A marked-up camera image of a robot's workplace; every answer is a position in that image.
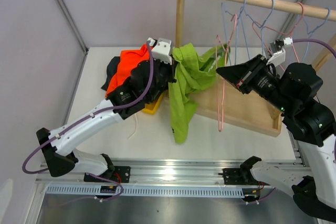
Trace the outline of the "lime green shorts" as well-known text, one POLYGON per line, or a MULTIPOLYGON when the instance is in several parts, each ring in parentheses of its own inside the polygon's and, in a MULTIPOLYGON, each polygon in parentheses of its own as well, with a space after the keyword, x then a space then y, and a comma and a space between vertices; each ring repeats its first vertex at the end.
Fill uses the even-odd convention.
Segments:
POLYGON ((174 83, 169 83, 171 128, 176 144, 183 144, 188 135, 189 123, 198 104, 191 95, 211 88, 216 80, 216 65, 224 65, 227 45, 212 47, 199 55, 192 43, 173 49, 177 62, 174 83))

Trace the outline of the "orange shorts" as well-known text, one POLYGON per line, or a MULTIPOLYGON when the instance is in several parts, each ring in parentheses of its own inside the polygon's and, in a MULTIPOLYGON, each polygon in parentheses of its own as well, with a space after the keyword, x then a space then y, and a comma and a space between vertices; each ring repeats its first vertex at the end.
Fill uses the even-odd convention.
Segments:
POLYGON ((129 49, 121 51, 117 73, 110 81, 106 91, 106 97, 117 87, 123 85, 126 79, 131 77, 131 71, 135 69, 138 64, 145 60, 149 60, 149 52, 146 44, 144 44, 140 49, 129 49))

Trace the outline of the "blue wire hanger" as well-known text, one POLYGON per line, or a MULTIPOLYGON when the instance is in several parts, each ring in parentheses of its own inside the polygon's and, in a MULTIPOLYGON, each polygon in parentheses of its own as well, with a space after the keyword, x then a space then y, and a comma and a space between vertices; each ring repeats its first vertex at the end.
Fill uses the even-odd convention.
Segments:
POLYGON ((248 57, 248 59, 250 59, 248 40, 247 40, 247 36, 246 36, 246 30, 245 30, 245 26, 244 26, 244 21, 243 21, 243 18, 242 18, 242 14, 245 12, 246 2, 247 2, 247 0, 244 0, 242 6, 239 9, 238 14, 231 13, 226 8, 224 2, 222 2, 221 5, 220 5, 222 20, 223 20, 224 36, 225 36, 225 40, 226 40, 226 43, 227 43, 227 47, 229 47, 229 45, 230 45, 230 43, 232 41, 232 37, 235 35, 235 41, 234 41, 235 42, 234 43, 234 49, 235 49, 234 64, 237 63, 237 43, 238 43, 239 29, 240 28, 241 28, 242 33, 243 33, 243 39, 244 39, 244 43, 245 43, 247 57, 248 57), (232 33, 231 33, 230 37, 228 37, 228 33, 227 33, 227 29, 226 29, 226 22, 225 22, 225 15, 226 14, 229 15, 232 18, 232 21, 234 21, 233 29, 232 29, 232 33))
POLYGON ((274 8, 275 8, 275 0, 271 0, 272 2, 272 7, 271 7, 271 11, 269 12, 269 14, 267 15, 267 17, 264 19, 264 21, 261 23, 261 24, 257 24, 257 22, 248 14, 248 12, 245 10, 245 5, 246 5, 246 2, 247 0, 244 0, 244 3, 243 3, 243 12, 245 14, 245 16, 247 16, 251 21, 252 21, 252 28, 254 29, 254 25, 256 25, 259 30, 260 30, 260 33, 259 33, 259 39, 261 41, 261 54, 262 55, 265 55, 266 52, 265 52, 265 48, 267 46, 265 46, 264 44, 264 37, 263 37, 263 30, 264 28, 266 27, 266 22, 268 21, 269 17, 271 16, 271 14, 273 13, 274 11, 274 8))
MULTIPOLYGON (((306 20, 304 17, 302 17, 302 20, 303 20, 303 22, 304 22, 304 24, 305 24, 305 26, 306 26, 306 34, 308 35, 308 38, 309 38, 309 39, 312 38, 313 35, 314 35, 314 33, 315 33, 319 28, 321 28, 321 27, 322 27, 322 26, 329 20, 330 15, 331 15, 331 8, 327 7, 326 10, 328 11, 328 13, 327 13, 326 18, 324 19, 324 21, 323 21, 320 25, 317 25, 317 26, 316 26, 315 28, 313 28, 312 30, 309 29, 309 24, 308 24, 307 20, 306 20)), ((310 43, 307 42, 307 46, 306 46, 306 50, 305 50, 305 53, 304 53, 303 58, 302 58, 302 62, 305 61, 306 56, 307 56, 307 54, 308 54, 309 44, 310 44, 310 43)))

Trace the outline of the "dark navy shorts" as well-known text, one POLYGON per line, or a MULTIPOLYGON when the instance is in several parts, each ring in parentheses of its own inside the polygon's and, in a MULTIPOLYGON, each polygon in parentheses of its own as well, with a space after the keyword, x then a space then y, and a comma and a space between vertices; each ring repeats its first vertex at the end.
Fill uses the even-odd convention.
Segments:
POLYGON ((119 62, 120 62, 120 56, 115 56, 110 60, 106 68, 107 77, 105 83, 101 87, 102 90, 107 91, 112 77, 117 73, 119 62))

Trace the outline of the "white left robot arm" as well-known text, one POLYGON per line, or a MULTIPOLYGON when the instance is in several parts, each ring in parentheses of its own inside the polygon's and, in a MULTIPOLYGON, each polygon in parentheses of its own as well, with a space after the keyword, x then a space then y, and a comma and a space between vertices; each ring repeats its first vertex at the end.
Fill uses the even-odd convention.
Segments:
POLYGON ((154 102, 169 83, 174 82, 175 64, 159 60, 142 61, 133 68, 124 82, 108 92, 94 109, 76 121, 55 130, 41 128, 36 135, 42 146, 49 173, 60 177, 69 172, 88 173, 102 182, 110 181, 115 167, 107 154, 89 154, 77 146, 112 124, 117 124, 154 102))

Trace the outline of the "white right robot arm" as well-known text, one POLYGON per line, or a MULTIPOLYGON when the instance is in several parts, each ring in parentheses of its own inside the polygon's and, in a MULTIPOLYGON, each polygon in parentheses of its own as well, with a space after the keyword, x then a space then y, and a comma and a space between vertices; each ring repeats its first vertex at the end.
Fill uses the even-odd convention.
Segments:
POLYGON ((315 100, 323 81, 311 65, 295 62, 282 76, 263 55, 216 70, 242 94, 256 92, 280 110, 283 124, 298 142, 311 175, 298 176, 253 156, 240 165, 240 179, 263 182, 290 196, 307 215, 335 222, 335 117, 315 100))

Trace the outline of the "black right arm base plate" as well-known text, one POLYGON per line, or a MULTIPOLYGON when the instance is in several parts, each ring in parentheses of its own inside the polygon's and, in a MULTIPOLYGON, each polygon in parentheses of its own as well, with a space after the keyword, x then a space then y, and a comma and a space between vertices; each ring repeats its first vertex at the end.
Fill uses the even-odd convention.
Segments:
POLYGON ((262 182, 255 180, 246 168, 223 168, 218 175, 223 178, 225 185, 262 185, 262 182))

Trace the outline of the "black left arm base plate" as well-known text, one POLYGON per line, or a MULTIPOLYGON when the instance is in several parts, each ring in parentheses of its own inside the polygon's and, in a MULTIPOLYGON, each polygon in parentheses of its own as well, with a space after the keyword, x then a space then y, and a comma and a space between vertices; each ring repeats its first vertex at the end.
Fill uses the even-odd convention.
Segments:
POLYGON ((112 180, 118 183, 129 183, 131 175, 130 166, 116 166, 114 172, 108 170, 102 175, 98 175, 99 178, 92 177, 88 173, 85 173, 83 181, 84 182, 106 182, 106 179, 112 180))

